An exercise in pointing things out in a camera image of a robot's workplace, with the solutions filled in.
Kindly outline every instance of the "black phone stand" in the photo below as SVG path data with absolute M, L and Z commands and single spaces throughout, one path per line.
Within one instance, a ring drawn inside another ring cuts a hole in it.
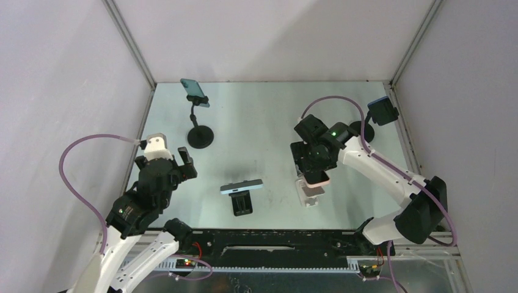
M 369 121 L 371 120 L 371 112 L 367 112 L 367 116 L 365 117 L 365 141 L 370 143 L 374 139 L 374 128 L 369 124 Z M 361 128 L 362 128 L 362 122 L 361 121 L 355 121 L 352 122 L 349 125 L 350 128 L 354 129 L 356 132 L 358 132 L 359 135 L 361 134 Z
M 214 132 L 210 127 L 205 125 L 198 125 L 198 121 L 196 120 L 196 115 L 194 115 L 194 106 L 198 106 L 199 104 L 206 104 L 209 98 L 199 97 L 199 96 L 187 96 L 187 100 L 192 102 L 191 107 L 191 121 L 194 127 L 187 133 L 187 142 L 193 148 L 206 148 L 211 145 L 212 141 L 214 141 Z
M 236 217 L 251 214 L 254 211 L 252 209 L 252 199 L 250 199 L 249 190 L 233 192 L 228 196 L 232 198 L 232 209 Z

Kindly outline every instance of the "metal table surface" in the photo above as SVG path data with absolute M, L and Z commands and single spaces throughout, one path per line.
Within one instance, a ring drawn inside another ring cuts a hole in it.
M 365 219 L 398 209 L 384 190 L 352 168 L 339 165 L 328 172 L 331 184 L 319 205 L 301 205 L 294 182 L 296 172 L 290 143 L 300 141 L 293 127 L 314 99 L 343 95 L 367 104 L 386 95 L 382 82 L 221 82 L 203 83 L 210 108 L 196 107 L 200 125 L 214 131 L 214 142 L 196 150 L 187 143 L 192 128 L 191 104 L 180 83 L 158 84 L 142 137 L 161 132 L 179 158 L 176 148 L 186 146 L 194 159 L 198 178 L 182 183 L 170 206 L 151 227 L 162 227 L 178 217 L 193 228 L 255 229 L 355 229 Z M 311 114 L 328 127 L 359 119 L 356 108 L 342 100 L 327 100 L 312 107 Z M 406 168 L 394 123 L 373 125 L 371 145 Z M 137 180 L 131 171 L 129 185 Z M 264 188 L 251 191 L 254 212 L 235 217 L 228 195 L 219 187 L 243 180 L 262 179 Z

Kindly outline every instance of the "phone stand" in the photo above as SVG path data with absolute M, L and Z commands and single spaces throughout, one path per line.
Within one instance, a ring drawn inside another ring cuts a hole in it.
M 199 104 L 206 104 L 209 98 L 199 97 L 199 96 L 187 96 L 187 100 L 192 102 L 191 107 L 191 121 L 194 127 L 187 133 L 187 142 L 193 148 L 206 148 L 211 145 L 212 141 L 214 141 L 214 132 L 210 127 L 205 125 L 198 125 L 198 121 L 196 120 L 196 115 L 194 115 L 194 106 L 198 106 Z

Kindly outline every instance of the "pink cable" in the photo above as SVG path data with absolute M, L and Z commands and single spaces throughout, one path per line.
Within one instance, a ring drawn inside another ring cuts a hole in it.
M 82 203 L 84 203 L 96 216 L 97 219 L 99 219 L 99 222 L 101 223 L 101 228 L 103 229 L 103 242 L 101 243 L 101 249 L 99 250 L 99 253 L 104 254 L 104 250 L 106 249 L 106 242 L 108 241 L 108 228 L 106 227 L 106 221 L 104 220 L 103 215 L 94 207 L 91 203 L 89 203 L 84 197 L 82 197 L 79 192 L 77 192 L 74 187 L 68 182 L 67 177 L 65 176 L 65 172 L 63 171 L 63 164 L 65 163 L 65 157 L 67 157 L 68 152 L 75 147 L 76 145 L 80 144 L 81 142 L 84 142 L 85 140 L 89 139 L 97 139 L 100 137 L 107 137 L 110 139 L 119 139 L 124 142 L 130 142 L 138 144 L 139 140 L 137 139 L 129 139 L 127 137 L 123 136 L 116 136 L 113 134 L 94 134 L 92 136 L 85 136 L 81 139 L 76 140 L 75 142 L 71 143 L 61 154 L 61 158 L 59 159 L 59 175 L 61 176 L 61 179 L 67 186 L 67 188 L 70 190 L 70 192 L 75 195 Z

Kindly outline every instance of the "teal smartphone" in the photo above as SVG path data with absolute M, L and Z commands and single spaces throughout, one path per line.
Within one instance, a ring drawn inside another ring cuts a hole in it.
M 195 81 L 194 79 L 180 79 L 180 83 L 182 84 L 183 88 L 187 92 L 187 96 L 199 96 L 203 98 L 205 94 L 203 93 L 202 87 L 200 84 Z M 202 107 L 210 107 L 209 102 L 206 104 L 199 104 L 199 106 Z

